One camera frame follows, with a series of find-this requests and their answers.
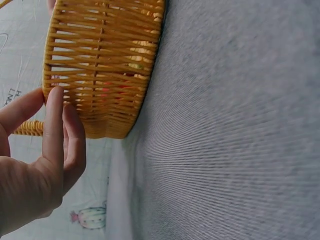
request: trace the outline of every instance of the cactus print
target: cactus print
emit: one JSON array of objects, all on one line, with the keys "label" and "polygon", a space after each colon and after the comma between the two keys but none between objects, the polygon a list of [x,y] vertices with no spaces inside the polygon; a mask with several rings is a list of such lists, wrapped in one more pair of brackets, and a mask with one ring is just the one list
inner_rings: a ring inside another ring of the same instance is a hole
[{"label": "cactus print", "polygon": [[70,213],[71,222],[78,222],[84,229],[101,229],[106,226],[106,202],[100,207],[89,207]]}]

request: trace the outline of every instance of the yellow wicker basket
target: yellow wicker basket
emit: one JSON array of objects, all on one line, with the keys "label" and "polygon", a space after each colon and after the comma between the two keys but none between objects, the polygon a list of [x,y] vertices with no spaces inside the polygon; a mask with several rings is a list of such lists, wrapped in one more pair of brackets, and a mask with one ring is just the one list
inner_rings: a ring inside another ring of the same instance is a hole
[{"label": "yellow wicker basket", "polygon": [[[87,138],[125,138],[146,94],[164,14],[165,0],[57,0],[44,51],[45,99],[62,86]],[[27,121],[15,134],[42,136],[43,122]]]}]

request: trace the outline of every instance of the woven strand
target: woven strand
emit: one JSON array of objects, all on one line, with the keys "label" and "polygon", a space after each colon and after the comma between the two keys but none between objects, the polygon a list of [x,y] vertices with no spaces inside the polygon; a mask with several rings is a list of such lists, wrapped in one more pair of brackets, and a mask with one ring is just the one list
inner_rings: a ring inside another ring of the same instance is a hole
[{"label": "woven strand", "polygon": [[[57,0],[46,39],[43,94],[64,88],[87,138],[127,136],[144,100],[165,0]],[[43,122],[15,134],[42,136]]]},{"label": "woven strand", "polygon": [[13,0],[4,0],[3,2],[0,3],[0,9],[2,9],[5,5],[8,3],[12,2]]},{"label": "woven strand", "polygon": [[41,121],[25,121],[19,126],[14,134],[28,135],[28,136],[42,136],[44,133],[44,123]]}]

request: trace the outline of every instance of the bed sheet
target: bed sheet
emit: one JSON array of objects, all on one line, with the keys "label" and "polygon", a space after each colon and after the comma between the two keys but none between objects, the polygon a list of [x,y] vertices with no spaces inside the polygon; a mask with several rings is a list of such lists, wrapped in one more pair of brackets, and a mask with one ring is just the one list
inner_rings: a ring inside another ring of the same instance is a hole
[{"label": "bed sheet", "polygon": [[[0,104],[41,86],[44,46],[49,26],[46,1],[14,0],[0,9]],[[44,109],[34,116],[44,119]],[[41,154],[41,137],[12,135],[12,157],[30,163]],[[87,141],[87,168],[46,219],[36,220],[2,240],[106,239],[111,139]],[[87,228],[83,220],[93,220]]]}]

